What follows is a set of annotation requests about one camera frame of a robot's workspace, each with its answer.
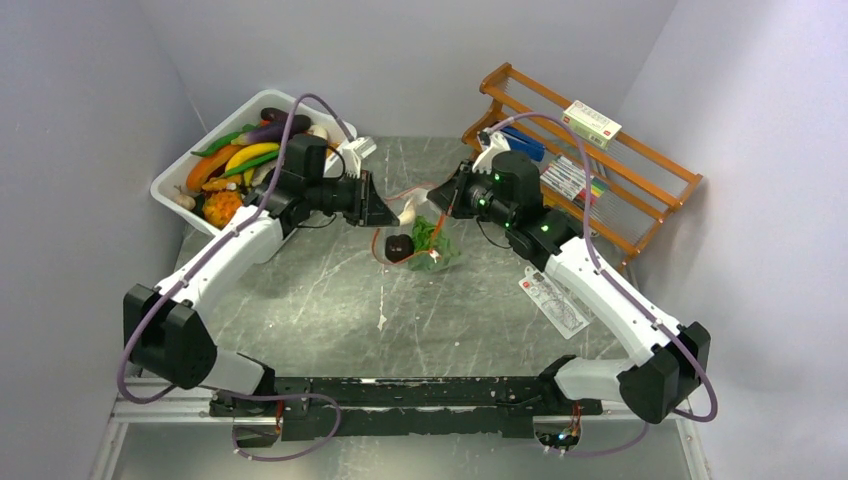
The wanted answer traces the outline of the white box on rack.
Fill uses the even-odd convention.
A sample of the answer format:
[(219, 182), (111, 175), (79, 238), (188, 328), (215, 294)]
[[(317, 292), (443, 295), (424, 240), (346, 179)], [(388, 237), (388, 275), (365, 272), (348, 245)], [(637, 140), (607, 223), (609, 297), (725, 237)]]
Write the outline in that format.
[(562, 121), (601, 150), (606, 150), (622, 129), (619, 123), (581, 101), (572, 102), (563, 111)]

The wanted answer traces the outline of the dark purple eggplant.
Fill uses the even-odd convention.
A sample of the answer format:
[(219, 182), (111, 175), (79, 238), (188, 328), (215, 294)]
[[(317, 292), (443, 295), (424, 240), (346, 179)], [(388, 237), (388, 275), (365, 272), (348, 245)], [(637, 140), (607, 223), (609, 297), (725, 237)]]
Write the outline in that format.
[[(258, 143), (280, 143), (283, 139), (285, 131), (285, 121), (275, 121), (267, 125), (258, 127), (246, 133), (242, 133), (230, 141), (231, 145), (249, 146)], [(312, 126), (312, 120), (302, 114), (297, 114), (293, 117), (292, 125), (286, 136), (290, 139), (292, 136), (305, 133)]]

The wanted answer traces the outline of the clear zip bag orange zipper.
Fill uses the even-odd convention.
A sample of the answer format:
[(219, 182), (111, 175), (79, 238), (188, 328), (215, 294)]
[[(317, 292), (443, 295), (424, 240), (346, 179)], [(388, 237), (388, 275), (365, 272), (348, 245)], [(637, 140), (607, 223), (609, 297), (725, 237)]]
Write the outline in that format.
[(458, 234), (427, 197), (434, 188), (434, 184), (424, 183), (385, 199), (399, 224), (379, 227), (372, 236), (371, 254), (384, 267), (436, 273), (465, 262)]

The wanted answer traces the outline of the yellow banana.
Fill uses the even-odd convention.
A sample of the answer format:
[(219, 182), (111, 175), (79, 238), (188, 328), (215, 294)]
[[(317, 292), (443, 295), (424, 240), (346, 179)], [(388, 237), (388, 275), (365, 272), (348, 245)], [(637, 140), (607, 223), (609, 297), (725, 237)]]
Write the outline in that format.
[(245, 146), (236, 152), (227, 162), (224, 171), (225, 176), (234, 175), (234, 170), (246, 164), (248, 161), (258, 158), (262, 155), (279, 151), (279, 144), (275, 142), (263, 142), (249, 146)]

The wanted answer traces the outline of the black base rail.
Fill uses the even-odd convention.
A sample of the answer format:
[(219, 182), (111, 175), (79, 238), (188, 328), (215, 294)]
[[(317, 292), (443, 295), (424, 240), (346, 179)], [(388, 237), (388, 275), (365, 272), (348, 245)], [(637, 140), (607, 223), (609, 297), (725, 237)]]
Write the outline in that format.
[(208, 413), (234, 423), (240, 447), (332, 437), (498, 434), (572, 446), (596, 399), (570, 400), (547, 367), (531, 376), (278, 377), (272, 400), (216, 394)]

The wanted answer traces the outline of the green napa cabbage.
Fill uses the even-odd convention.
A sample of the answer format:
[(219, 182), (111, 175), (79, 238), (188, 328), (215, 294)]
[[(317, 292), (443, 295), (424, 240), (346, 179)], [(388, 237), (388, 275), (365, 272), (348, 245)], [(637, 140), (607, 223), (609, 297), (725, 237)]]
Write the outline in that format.
[(411, 237), (415, 253), (406, 262), (411, 271), (435, 273), (455, 266), (462, 260), (458, 244), (446, 234), (444, 228), (437, 231), (437, 224), (425, 216), (417, 216)]

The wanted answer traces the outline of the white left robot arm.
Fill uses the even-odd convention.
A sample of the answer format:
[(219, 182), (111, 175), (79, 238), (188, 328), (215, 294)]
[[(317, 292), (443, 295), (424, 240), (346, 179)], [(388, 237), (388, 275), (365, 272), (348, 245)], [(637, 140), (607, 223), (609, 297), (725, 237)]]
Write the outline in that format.
[(251, 266), (268, 261), (316, 212), (338, 215), (353, 226), (398, 225), (371, 173), (361, 166), (375, 151), (374, 140), (359, 137), (335, 151), (342, 166), (337, 176), (325, 173), (328, 148), (320, 137), (292, 137), (274, 172), (250, 191), (229, 224), (198, 254), (155, 287), (137, 284), (125, 294), (125, 363), (171, 387), (233, 392), (254, 416), (273, 409), (274, 370), (217, 346), (204, 317)]

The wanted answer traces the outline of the white mushroom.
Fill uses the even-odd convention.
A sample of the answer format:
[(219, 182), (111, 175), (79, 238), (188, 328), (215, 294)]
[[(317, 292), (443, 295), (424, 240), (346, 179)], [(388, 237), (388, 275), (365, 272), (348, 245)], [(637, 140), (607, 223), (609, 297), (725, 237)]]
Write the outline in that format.
[(406, 197), (406, 201), (401, 213), (398, 215), (399, 225), (406, 226), (415, 222), (418, 214), (419, 206), (427, 201), (427, 191), (415, 191)]

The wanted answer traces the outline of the orange wooden rack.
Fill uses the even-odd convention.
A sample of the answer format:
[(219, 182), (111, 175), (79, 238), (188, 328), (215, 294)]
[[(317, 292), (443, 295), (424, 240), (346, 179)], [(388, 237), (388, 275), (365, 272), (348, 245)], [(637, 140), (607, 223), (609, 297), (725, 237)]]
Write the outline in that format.
[(586, 140), (580, 150), (561, 126), (572, 100), (510, 63), (489, 73), (479, 90), (491, 103), (462, 136), (472, 154), (478, 156), (483, 150), (479, 131), (520, 113), (534, 112), (534, 117), (517, 120), (512, 127), (545, 150), (541, 170), (546, 203), (582, 217), (587, 194), (583, 162), (588, 160), (592, 179), (590, 228), (617, 248), (612, 261), (619, 269), (625, 269), (648, 248), (662, 225), (702, 182), (701, 174), (625, 132), (617, 133), (604, 147)]

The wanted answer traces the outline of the coloured marker pen set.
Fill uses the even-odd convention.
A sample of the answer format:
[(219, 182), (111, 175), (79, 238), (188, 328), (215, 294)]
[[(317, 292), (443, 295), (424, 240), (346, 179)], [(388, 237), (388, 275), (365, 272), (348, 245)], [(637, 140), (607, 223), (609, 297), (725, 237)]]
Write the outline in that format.
[(542, 171), (541, 180), (566, 200), (582, 206), (586, 197), (585, 172), (570, 159), (560, 156)]

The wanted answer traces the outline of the green chili pepper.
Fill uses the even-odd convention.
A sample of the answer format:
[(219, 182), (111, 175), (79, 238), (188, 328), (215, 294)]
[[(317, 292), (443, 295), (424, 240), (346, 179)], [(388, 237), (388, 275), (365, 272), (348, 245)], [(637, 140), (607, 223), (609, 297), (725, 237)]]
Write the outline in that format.
[(191, 151), (190, 154), (201, 158), (212, 156), (224, 146), (230, 145), (241, 134), (251, 132), (256, 128), (255, 124), (245, 124), (240, 130), (223, 135), (210, 143), (205, 149)]

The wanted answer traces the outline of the orange spiky dragon fruit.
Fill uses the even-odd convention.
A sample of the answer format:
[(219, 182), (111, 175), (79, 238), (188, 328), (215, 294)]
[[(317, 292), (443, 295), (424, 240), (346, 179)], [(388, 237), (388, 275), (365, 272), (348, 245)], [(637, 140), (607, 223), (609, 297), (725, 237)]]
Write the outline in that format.
[(205, 196), (202, 206), (204, 219), (217, 229), (224, 228), (243, 205), (239, 191), (216, 191)]

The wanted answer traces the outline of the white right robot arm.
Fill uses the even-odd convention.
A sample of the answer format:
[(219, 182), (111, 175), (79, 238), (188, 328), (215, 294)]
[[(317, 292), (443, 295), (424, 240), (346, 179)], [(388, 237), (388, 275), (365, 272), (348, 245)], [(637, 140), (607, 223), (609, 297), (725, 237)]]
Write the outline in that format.
[(707, 383), (708, 330), (665, 314), (591, 252), (576, 218), (545, 205), (539, 169), (525, 154), (498, 153), (487, 173), (463, 161), (427, 198), (454, 219), (503, 228), (516, 255), (575, 294), (624, 348), (624, 359), (575, 358), (558, 367), (539, 389), (548, 412), (565, 413), (577, 400), (605, 400), (659, 424), (682, 415), (680, 404)]

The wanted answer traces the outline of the white printed leaflet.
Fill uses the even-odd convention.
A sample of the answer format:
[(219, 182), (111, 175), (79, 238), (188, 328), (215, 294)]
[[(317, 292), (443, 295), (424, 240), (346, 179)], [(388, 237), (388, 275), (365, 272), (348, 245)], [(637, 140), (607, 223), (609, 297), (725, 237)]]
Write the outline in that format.
[(534, 267), (525, 268), (519, 285), (564, 339), (571, 339), (590, 325), (571, 294)]

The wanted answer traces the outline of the white garlic bulb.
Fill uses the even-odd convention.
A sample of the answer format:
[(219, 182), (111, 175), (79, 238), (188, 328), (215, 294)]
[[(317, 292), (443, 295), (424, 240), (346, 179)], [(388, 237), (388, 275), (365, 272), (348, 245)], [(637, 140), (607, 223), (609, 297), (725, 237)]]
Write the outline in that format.
[(172, 197), (172, 201), (187, 211), (193, 211), (197, 205), (195, 198), (192, 195), (185, 193), (179, 186), (175, 186), (174, 189), (176, 193)]

